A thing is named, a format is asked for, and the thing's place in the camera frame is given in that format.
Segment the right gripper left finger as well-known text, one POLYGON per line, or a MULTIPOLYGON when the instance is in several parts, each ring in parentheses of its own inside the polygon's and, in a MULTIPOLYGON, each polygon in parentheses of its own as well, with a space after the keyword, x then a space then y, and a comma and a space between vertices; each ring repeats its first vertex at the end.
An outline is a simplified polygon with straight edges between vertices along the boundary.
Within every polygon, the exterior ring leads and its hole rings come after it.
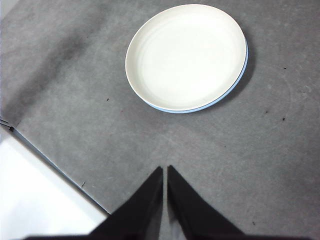
POLYGON ((163 202, 163 169, 157 167, 136 192, 86 235, 34 235, 27 240, 143 240, 163 202))

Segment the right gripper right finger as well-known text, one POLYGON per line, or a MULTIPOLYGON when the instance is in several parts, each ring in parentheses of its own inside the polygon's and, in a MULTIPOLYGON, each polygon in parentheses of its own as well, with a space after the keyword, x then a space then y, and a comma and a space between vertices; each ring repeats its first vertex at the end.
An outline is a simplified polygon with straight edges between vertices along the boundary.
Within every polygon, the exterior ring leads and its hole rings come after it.
POLYGON ((305 240, 301 236, 250 235, 209 205, 172 166, 167 167, 167 200, 188 240, 305 240))

